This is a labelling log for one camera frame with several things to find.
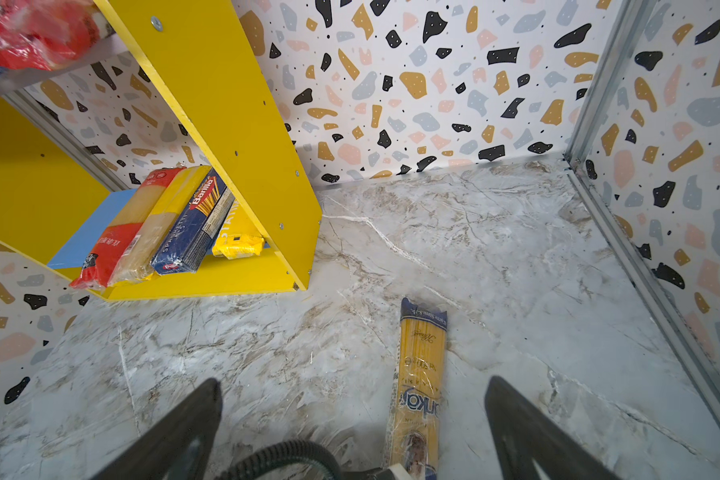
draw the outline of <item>marble floor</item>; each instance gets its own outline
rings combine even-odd
[[[0,478],[87,478],[203,379],[224,411],[208,477],[310,438],[382,457],[400,300],[448,311],[441,478],[499,478],[501,375],[617,475],[720,478],[720,430],[558,160],[320,190],[308,291],[91,301],[4,418]]]

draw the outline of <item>terrazzo wallpaper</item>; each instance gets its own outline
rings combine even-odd
[[[620,0],[234,0],[314,184],[562,154]]]
[[[67,283],[0,244],[0,420],[88,301]]]
[[[209,164],[130,53],[27,92],[130,187],[156,168]]]
[[[660,0],[586,172],[720,367],[720,0]]]

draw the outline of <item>black cable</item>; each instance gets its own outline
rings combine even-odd
[[[325,447],[307,440],[288,440],[254,452],[222,472],[216,480],[253,480],[295,463],[317,467],[325,480],[343,479],[338,462]]]

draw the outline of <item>red pasta package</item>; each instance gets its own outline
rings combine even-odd
[[[85,259],[80,277],[70,283],[72,288],[104,290],[117,261],[139,232],[163,191],[183,169],[184,167],[154,170],[144,179],[134,196],[99,237],[99,241]]]

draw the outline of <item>barilla pasta box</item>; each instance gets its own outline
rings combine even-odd
[[[152,259],[155,272],[161,275],[197,272],[234,200],[235,196],[212,168]]]

